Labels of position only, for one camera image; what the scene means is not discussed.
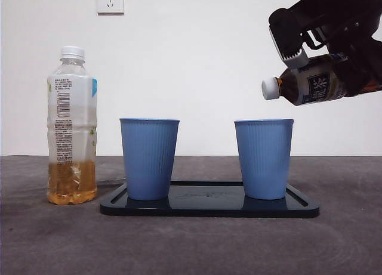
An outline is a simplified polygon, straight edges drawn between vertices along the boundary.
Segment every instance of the brown bottle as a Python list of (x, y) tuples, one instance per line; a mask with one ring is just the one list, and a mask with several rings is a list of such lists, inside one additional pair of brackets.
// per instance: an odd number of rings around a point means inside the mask
[[(346, 97), (346, 86), (333, 69), (336, 63), (342, 61), (347, 61), (347, 57), (326, 54), (310, 58), (308, 65), (300, 69), (286, 69), (280, 78), (263, 80), (261, 88), (264, 98), (271, 100), (283, 96), (298, 106)], [(372, 80), (359, 94), (381, 89), (382, 85)]]

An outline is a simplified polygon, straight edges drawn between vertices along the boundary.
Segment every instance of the barcode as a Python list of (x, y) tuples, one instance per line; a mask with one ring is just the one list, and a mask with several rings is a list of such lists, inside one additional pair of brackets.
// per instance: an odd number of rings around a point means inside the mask
[(57, 93), (57, 116), (59, 118), (70, 117), (69, 93)]

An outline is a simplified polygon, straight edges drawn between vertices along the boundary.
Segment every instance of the blue plastic cup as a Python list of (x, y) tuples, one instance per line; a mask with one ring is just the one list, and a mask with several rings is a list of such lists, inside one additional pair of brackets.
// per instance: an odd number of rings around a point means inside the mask
[(293, 119), (235, 121), (246, 196), (285, 197), (293, 122)]
[(120, 121), (128, 197), (166, 198), (179, 120), (120, 118)]

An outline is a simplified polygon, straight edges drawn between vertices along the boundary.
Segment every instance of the bottle neck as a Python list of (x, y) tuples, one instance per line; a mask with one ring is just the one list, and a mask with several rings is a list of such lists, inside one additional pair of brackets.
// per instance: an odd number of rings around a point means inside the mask
[(80, 60), (77, 58), (62, 58), (61, 61), (62, 61), (62, 64), (65, 64), (65, 65), (83, 66), (85, 63), (83, 60)]

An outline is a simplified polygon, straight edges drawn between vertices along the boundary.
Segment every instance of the gray table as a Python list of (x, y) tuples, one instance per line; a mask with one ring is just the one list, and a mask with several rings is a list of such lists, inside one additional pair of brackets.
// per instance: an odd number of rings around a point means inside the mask
[[(382, 274), (382, 157), (294, 157), (317, 218), (109, 217), (45, 199), (47, 158), (1, 158), (1, 274)], [(124, 176), (97, 158), (100, 196)], [(177, 180), (239, 180), (237, 157), (177, 157)]]

